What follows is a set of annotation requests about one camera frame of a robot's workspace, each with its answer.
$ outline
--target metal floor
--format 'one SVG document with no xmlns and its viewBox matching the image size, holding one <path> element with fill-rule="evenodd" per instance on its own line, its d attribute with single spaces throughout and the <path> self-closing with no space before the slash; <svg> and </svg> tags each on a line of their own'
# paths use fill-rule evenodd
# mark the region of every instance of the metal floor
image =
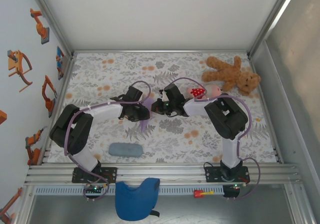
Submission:
<svg viewBox="0 0 320 224">
<path fill-rule="evenodd" d="M 131 223 L 118 218 L 114 198 L 107 196 L 96 203 L 87 203 L 81 196 L 37 196 L 29 223 Z M 161 195 L 155 210 L 160 212 L 160 218 L 149 216 L 132 223 L 292 223 L 281 185 L 261 185 L 252 196 L 239 201 L 226 201 L 221 196 L 195 199 L 192 195 Z"/>
</svg>

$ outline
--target floral tablecloth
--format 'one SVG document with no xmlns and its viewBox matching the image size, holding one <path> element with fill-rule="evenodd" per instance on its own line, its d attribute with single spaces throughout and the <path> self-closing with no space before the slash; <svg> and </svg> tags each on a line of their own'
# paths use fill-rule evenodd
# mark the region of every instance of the floral tablecloth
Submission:
<svg viewBox="0 0 320 224">
<path fill-rule="evenodd" d="M 124 94 L 128 86 L 136 80 L 148 82 L 152 89 L 151 96 L 156 100 L 160 97 L 159 90 L 176 78 L 190 77 L 201 82 L 203 71 L 213 70 L 205 63 L 210 55 L 233 64 L 236 54 L 192 52 L 78 54 L 63 106 L 70 103 L 79 107 L 103 103 L 110 97 Z M 250 71 L 246 54 L 238 55 L 242 59 L 242 70 Z M 215 84 L 222 87 L 223 82 L 218 81 Z M 186 94 L 187 87 L 197 87 L 188 80 L 180 80 L 176 85 L 183 94 Z M 144 94 L 148 92 L 143 84 L 137 84 L 135 87 Z M 240 155 L 254 157 L 259 162 L 276 162 L 257 90 L 249 97 L 240 95 L 237 88 L 233 88 L 229 94 L 242 98 L 252 113 L 253 125 L 249 134 L 241 140 Z M 138 143 L 143 146 L 143 155 L 139 158 L 111 156 L 108 148 L 113 142 Z M 48 162 L 70 162 L 64 156 L 62 148 L 53 142 L 51 144 Z M 168 118 L 153 112 L 144 132 L 141 132 L 139 122 L 111 119 L 93 126 L 87 142 L 93 155 L 102 163 L 219 162 L 223 154 L 221 144 L 222 139 L 208 117 Z"/>
</svg>

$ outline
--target blue bib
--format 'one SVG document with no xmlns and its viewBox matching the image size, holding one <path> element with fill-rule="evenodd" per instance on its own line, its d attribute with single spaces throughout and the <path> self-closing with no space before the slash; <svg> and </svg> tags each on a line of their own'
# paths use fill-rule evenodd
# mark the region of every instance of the blue bib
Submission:
<svg viewBox="0 0 320 224">
<path fill-rule="evenodd" d="M 142 220 L 148 215 L 157 215 L 156 206 L 160 180 L 147 178 L 137 187 L 129 187 L 123 181 L 115 184 L 115 209 L 122 220 Z"/>
</svg>

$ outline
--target teddy bear head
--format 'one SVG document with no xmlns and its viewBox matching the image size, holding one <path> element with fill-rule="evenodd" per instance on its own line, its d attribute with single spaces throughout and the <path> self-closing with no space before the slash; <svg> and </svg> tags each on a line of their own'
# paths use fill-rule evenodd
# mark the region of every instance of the teddy bear head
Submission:
<svg viewBox="0 0 320 224">
<path fill-rule="evenodd" d="M 249 95 L 258 86 L 260 81 L 261 77 L 256 73 L 241 72 L 236 80 L 236 85 L 243 95 Z"/>
</svg>

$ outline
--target brown teddy bear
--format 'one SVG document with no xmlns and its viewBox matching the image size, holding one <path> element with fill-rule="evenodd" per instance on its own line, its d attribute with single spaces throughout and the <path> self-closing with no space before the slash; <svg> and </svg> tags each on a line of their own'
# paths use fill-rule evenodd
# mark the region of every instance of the brown teddy bear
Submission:
<svg viewBox="0 0 320 224">
<path fill-rule="evenodd" d="M 213 80 L 225 81 L 225 84 L 222 87 L 223 91 L 229 91 L 237 85 L 239 92 L 242 95 L 248 96 L 250 92 L 258 86 L 261 81 L 261 77 L 256 73 L 241 72 L 241 58 L 239 56 L 235 56 L 234 59 L 234 65 L 230 65 L 216 57 L 210 56 L 206 61 L 206 65 L 217 69 L 218 71 L 204 72 L 202 74 L 202 80 L 204 82 Z"/>
</svg>

